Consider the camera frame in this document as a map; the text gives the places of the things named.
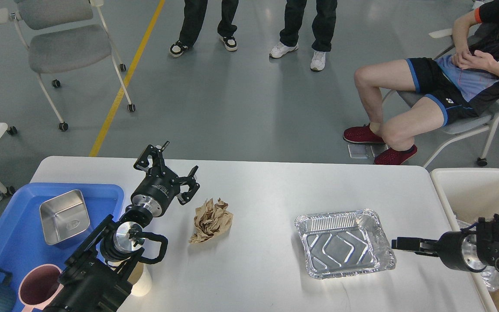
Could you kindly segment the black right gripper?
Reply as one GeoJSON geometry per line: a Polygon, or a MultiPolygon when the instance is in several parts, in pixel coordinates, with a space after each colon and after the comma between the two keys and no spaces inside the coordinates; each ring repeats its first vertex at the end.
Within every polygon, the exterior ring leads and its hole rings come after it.
{"type": "Polygon", "coordinates": [[[452,270],[482,271],[482,261],[477,254],[477,235],[461,231],[444,233],[438,240],[419,237],[397,237],[391,248],[414,252],[416,255],[439,257],[452,270]]]}

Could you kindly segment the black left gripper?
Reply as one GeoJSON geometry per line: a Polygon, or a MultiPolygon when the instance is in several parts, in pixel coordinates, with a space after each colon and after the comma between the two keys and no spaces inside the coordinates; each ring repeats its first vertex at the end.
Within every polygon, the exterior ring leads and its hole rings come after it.
{"type": "Polygon", "coordinates": [[[146,209],[153,217],[162,216],[174,198],[180,205],[189,203],[200,189],[195,176],[199,166],[194,166],[188,176],[169,172],[162,154],[169,144],[169,141],[162,146],[149,144],[133,164],[146,177],[133,192],[131,203],[146,209]]]}

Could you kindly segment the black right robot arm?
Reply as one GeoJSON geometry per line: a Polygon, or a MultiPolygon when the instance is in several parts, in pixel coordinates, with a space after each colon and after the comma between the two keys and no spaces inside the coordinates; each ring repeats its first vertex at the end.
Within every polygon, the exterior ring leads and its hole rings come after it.
{"type": "Polygon", "coordinates": [[[438,257],[452,270],[480,273],[492,267],[499,273],[499,214],[489,221],[480,217],[468,227],[444,233],[438,240],[397,237],[391,245],[392,249],[438,257]]]}

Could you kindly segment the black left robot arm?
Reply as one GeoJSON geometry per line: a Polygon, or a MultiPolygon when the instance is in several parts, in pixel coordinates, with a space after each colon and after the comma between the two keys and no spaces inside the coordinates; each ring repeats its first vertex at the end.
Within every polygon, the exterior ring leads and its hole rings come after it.
{"type": "Polygon", "coordinates": [[[175,198],[187,204],[200,188],[198,166],[179,176],[165,164],[168,145],[148,145],[137,158],[133,167],[145,177],[131,204],[118,221],[108,215],[66,260],[58,278],[62,289],[44,312],[116,312],[131,293],[128,278],[136,265],[164,259],[168,239],[144,228],[163,216],[175,198]]]}

